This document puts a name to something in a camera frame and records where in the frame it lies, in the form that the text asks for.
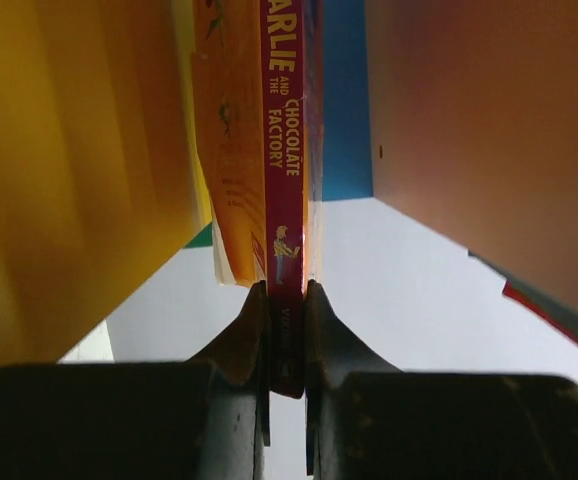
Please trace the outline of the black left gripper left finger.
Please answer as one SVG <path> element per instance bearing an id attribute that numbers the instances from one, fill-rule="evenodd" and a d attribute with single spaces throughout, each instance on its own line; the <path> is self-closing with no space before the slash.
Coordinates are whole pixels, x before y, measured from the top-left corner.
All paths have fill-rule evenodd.
<path id="1" fill-rule="evenodd" d="M 186 361 L 0 368 L 0 479 L 259 479 L 268 299 Z"/>

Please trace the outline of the orange Roald Dahl book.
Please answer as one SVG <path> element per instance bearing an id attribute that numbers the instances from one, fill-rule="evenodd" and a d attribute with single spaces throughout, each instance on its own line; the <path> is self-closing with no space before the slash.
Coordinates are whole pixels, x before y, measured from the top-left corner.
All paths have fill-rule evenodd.
<path id="1" fill-rule="evenodd" d="M 266 286 L 270 387 L 305 388 L 303 301 L 320 273 L 323 5 L 196 1 L 196 147 L 211 199 L 216 275 Z"/>

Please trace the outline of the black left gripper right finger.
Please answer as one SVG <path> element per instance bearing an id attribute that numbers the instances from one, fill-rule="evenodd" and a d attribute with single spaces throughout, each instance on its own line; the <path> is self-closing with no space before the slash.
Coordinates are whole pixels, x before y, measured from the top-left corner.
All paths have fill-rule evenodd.
<path id="1" fill-rule="evenodd" d="M 306 469 L 316 479 L 578 479 L 578 385 L 550 375 L 405 372 L 310 282 Z"/>

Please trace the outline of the dark blue 1984 book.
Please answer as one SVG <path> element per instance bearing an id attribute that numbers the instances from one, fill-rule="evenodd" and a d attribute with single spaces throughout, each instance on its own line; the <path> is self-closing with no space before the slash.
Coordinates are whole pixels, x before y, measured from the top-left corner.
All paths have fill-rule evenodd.
<path id="1" fill-rule="evenodd" d="M 526 282 L 486 261 L 473 251 L 469 250 L 468 255 L 505 278 L 505 285 L 502 289 L 502 294 L 505 297 L 524 306 L 578 345 L 577 311 L 553 300 Z"/>

